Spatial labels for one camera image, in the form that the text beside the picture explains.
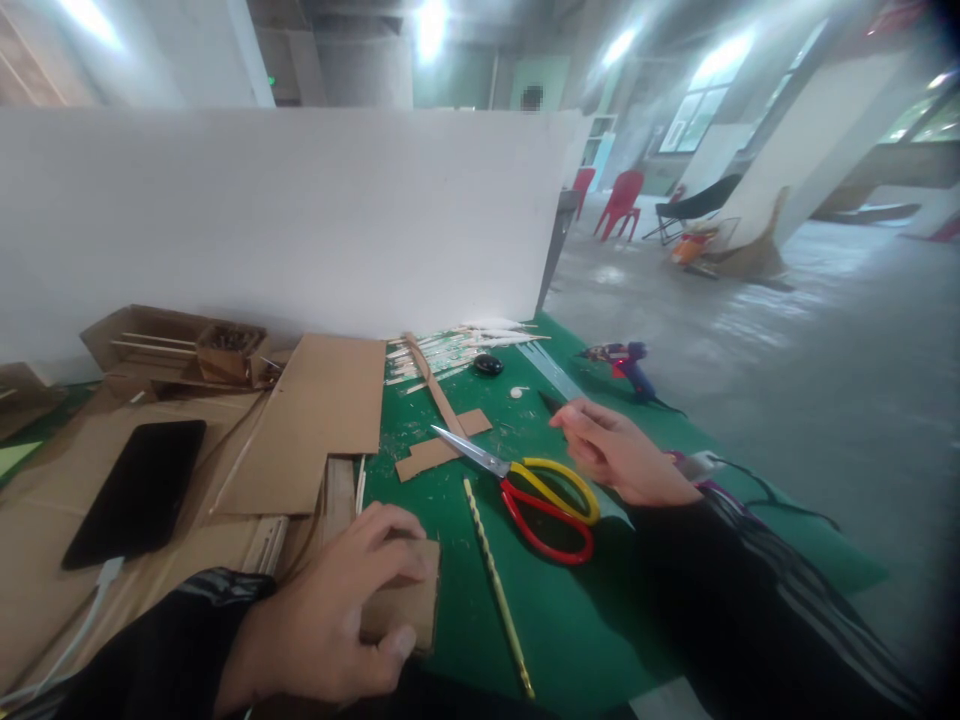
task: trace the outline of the hand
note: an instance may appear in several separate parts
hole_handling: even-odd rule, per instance
[[[577,468],[636,506],[687,505],[703,498],[670,459],[620,413],[576,398],[550,419],[563,428]]]
[[[247,612],[223,670],[215,715],[285,693],[343,702],[393,691],[416,644],[413,627],[362,645],[360,609],[397,576],[423,581],[429,568],[404,539],[426,533],[394,505],[371,503],[297,578]]]

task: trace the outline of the workbench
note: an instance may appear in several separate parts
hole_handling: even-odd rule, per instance
[[[541,341],[543,348],[587,396],[633,419],[658,447],[687,454],[709,449],[727,457],[709,435],[682,415],[637,405],[629,383],[613,379],[609,366],[574,358],[584,343],[547,314],[539,314],[534,322],[537,334],[552,338]],[[559,393],[516,347],[492,352],[504,362],[498,377],[480,376],[470,369],[441,382],[457,413],[481,408],[492,423],[492,430],[472,441],[505,460],[534,456],[572,465],[563,434],[547,425],[550,415],[536,391],[556,397]],[[651,380],[656,384],[657,378]],[[510,389],[515,386],[530,390],[514,400]],[[405,396],[403,387],[384,388],[380,453],[367,457],[364,502],[379,500],[412,511],[428,536],[442,544],[435,651],[425,668],[485,690],[522,697],[470,518],[462,483],[466,475],[477,496],[537,703],[564,717],[595,717],[677,677],[680,670],[671,649],[639,599],[643,578],[631,564],[632,529],[604,513],[594,528],[593,559],[570,569],[530,549],[509,519],[498,482],[468,461],[449,462],[400,483],[394,463],[407,457],[411,445],[433,437],[431,424],[442,423],[428,390]],[[737,470],[727,468],[714,479],[742,501],[764,497],[757,483]],[[772,507],[755,511],[844,594],[886,576],[882,567],[823,520]]]

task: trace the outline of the black round object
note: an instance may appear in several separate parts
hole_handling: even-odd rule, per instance
[[[473,360],[473,366],[484,375],[499,375],[503,372],[503,361],[487,353],[477,355]]]

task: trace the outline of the black chair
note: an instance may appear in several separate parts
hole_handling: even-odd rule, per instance
[[[742,179],[743,175],[739,173],[727,175],[725,178],[717,180],[717,182],[706,190],[684,200],[678,200],[675,203],[657,203],[657,220],[660,224],[644,235],[643,239],[646,240],[655,232],[659,232],[660,244],[664,246],[669,245],[673,240],[683,234],[683,230],[669,235],[667,233],[668,227],[683,220],[696,220],[707,213],[716,212],[730,199],[730,195],[733,194],[733,189]]]

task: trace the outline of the red scissor handle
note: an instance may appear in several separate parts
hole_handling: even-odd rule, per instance
[[[583,565],[583,563],[593,557],[593,533],[591,533],[590,528],[582,522],[571,515],[567,515],[563,510],[560,510],[554,505],[544,502],[540,498],[528,495],[522,490],[517,490],[509,480],[504,480],[500,483],[500,490],[503,502],[506,503],[507,510],[510,512],[510,517],[513,518],[517,527],[520,528],[520,532],[523,533],[527,542],[533,545],[543,555],[563,565]],[[517,500],[547,515],[555,517],[557,520],[572,527],[583,536],[583,548],[575,553],[565,553],[547,545],[538,538],[533,530],[530,529],[530,526],[527,525],[527,521],[523,519],[523,516],[520,514],[520,509],[517,507]]]

